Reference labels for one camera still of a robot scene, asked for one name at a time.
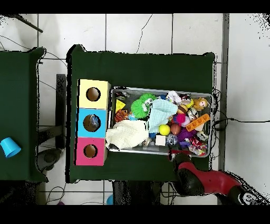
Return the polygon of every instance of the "red ball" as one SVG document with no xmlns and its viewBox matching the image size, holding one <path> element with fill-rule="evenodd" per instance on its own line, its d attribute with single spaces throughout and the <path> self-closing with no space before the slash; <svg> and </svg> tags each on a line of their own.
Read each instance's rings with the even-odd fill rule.
<svg viewBox="0 0 270 224">
<path fill-rule="evenodd" d="M 181 126 L 175 123 L 171 125 L 171 132 L 173 135 L 178 135 L 180 131 L 181 131 Z"/>
</svg>

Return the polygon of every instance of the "blue cup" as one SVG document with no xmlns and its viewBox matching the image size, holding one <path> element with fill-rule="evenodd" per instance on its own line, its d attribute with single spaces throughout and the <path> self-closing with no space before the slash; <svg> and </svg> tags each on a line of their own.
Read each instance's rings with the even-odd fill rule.
<svg viewBox="0 0 270 224">
<path fill-rule="evenodd" d="M 10 137 L 3 139 L 0 146 L 3 148 L 6 158 L 16 155 L 21 150 Z"/>
</svg>

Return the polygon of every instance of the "round hole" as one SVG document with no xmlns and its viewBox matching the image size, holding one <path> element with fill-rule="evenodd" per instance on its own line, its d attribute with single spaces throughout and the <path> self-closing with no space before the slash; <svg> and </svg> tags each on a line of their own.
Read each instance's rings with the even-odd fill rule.
<svg viewBox="0 0 270 224">
<path fill-rule="evenodd" d="M 99 117 L 95 114 L 87 115 L 83 120 L 83 127 L 88 132 L 95 132 L 100 127 Z"/>
<path fill-rule="evenodd" d="M 83 153 L 88 158 L 94 158 L 98 153 L 98 148 L 95 145 L 87 145 L 84 147 Z"/>
<path fill-rule="evenodd" d="M 100 98 L 100 91 L 96 87 L 91 87 L 86 91 L 86 97 L 89 101 L 98 101 Z"/>
</svg>

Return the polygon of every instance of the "dark green tablecloth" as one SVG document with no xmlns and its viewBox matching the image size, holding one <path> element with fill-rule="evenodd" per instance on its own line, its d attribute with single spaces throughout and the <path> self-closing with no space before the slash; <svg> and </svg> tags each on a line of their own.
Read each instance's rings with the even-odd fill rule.
<svg viewBox="0 0 270 224">
<path fill-rule="evenodd" d="M 71 90 L 71 128 L 67 118 L 67 132 L 72 133 L 70 156 L 67 156 L 66 165 L 67 180 L 70 178 L 73 182 L 77 179 L 152 181 L 176 179 L 172 163 L 166 156 L 161 155 L 109 152 L 104 166 L 73 165 L 78 79 L 104 80 L 112 86 L 210 94 L 213 86 L 214 57 L 213 53 L 153 55 L 85 52 L 80 45 L 74 45 L 67 53 L 69 63 L 67 90 Z M 199 169 L 208 170 L 209 157 L 192 160 Z"/>
<path fill-rule="evenodd" d="M 0 146 L 0 180 L 46 181 L 35 163 L 37 61 L 44 51 L 0 52 L 0 141 L 11 137 L 22 148 L 6 158 Z"/>
</svg>

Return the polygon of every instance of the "white cloth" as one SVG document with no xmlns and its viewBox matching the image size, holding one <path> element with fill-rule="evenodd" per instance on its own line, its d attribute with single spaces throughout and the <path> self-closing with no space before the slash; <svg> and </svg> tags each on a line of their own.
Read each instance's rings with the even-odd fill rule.
<svg viewBox="0 0 270 224">
<path fill-rule="evenodd" d="M 177 105 L 180 105 L 182 100 L 175 91 L 169 91 L 167 98 L 171 99 L 172 102 L 176 102 Z"/>
<path fill-rule="evenodd" d="M 149 136 L 147 124 L 143 120 L 122 120 L 106 131 L 106 141 L 118 149 L 132 148 Z"/>
</svg>

